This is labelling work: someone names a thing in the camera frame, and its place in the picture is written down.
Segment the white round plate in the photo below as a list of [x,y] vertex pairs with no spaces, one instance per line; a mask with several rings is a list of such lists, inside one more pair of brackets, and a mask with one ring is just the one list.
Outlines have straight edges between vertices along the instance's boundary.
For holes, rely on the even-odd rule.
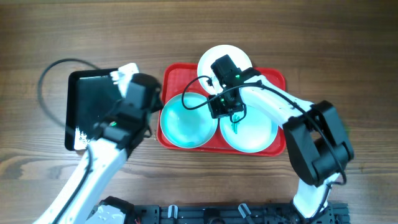
[[217,45],[207,50],[199,60],[197,76],[208,76],[211,78],[212,86],[208,84],[207,78],[199,79],[202,88],[210,95],[216,95],[223,91],[211,69],[211,65],[224,55],[229,55],[235,66],[240,68],[242,71],[252,67],[252,63],[248,55],[233,45]]

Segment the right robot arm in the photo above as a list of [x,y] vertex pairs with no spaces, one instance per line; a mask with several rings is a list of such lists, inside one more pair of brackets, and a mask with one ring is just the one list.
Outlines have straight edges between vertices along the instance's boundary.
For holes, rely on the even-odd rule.
[[290,163],[299,177],[293,199],[296,211],[308,222],[327,208],[333,185],[345,185],[345,167],[354,157],[342,120],[328,101],[312,103],[273,85],[260,71],[241,70],[229,55],[211,64],[222,91],[210,95],[214,118],[232,116],[251,106],[284,131]]

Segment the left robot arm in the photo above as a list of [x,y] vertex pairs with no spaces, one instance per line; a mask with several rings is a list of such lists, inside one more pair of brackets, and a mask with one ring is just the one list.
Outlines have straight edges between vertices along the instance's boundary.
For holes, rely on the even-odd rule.
[[136,73],[127,91],[93,128],[93,139],[64,185],[37,223],[84,223],[109,181],[133,150],[149,137],[150,118],[160,109],[160,82]]

